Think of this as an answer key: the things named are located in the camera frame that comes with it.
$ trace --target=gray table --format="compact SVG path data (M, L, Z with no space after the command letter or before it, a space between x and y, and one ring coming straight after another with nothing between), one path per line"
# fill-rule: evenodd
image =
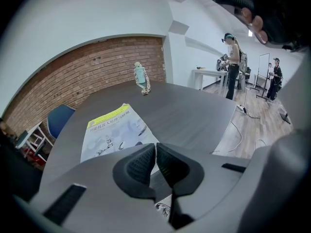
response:
M61 131L40 186L78 165L87 123L123 103L132 106L160 142L207 154L215 150L232 119L235 102L169 83L151 81L151 89L143 96L141 88L131 81L90 95ZM153 180L161 180L159 176L159 172L155 173Z

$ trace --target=ceiling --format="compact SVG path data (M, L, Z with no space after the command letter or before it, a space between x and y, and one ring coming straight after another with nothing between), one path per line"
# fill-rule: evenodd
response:
M248 36L248 28L235 16L230 14L212 0L198 0L209 11L212 17L221 24L224 31L234 35Z

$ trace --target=red object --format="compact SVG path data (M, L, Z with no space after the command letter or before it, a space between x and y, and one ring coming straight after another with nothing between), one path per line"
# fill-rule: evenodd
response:
M24 154L28 151L29 148L25 148L24 149ZM35 161L39 166L43 166L44 164L46 164L46 162L40 158L39 156L34 156L34 151L32 149L30 149L30 151L28 152L27 156L29 156L33 161Z

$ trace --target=wooden floor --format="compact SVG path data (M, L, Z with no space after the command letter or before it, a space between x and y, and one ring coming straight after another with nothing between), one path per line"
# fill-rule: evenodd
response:
M209 93L217 93L220 84L214 84L204 91ZM241 144L234 150L241 140L241 136L232 123L228 126L221 142L213 154L235 156L242 158L251 158L255 151L255 142L258 139L263 140L267 145L273 144L280 137L289 134L293 130L292 124L288 124L280 117L279 112L284 113L284 107L276 98L273 103L267 103L262 98L256 98L256 94L261 95L260 92L247 89L245 93L240 90L234 91L233 100L237 104L244 104L248 114L252 117L260 117L260 119L253 119L249 116L236 111L232 118L232 122L241 132L243 139ZM257 141L257 148L264 146L262 141Z

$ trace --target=chair backrest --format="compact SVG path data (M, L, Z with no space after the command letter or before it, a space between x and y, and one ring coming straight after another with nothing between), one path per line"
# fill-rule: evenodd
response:
M63 127L75 112L74 109L64 104L51 110L47 116L48 130L51 136L57 138Z

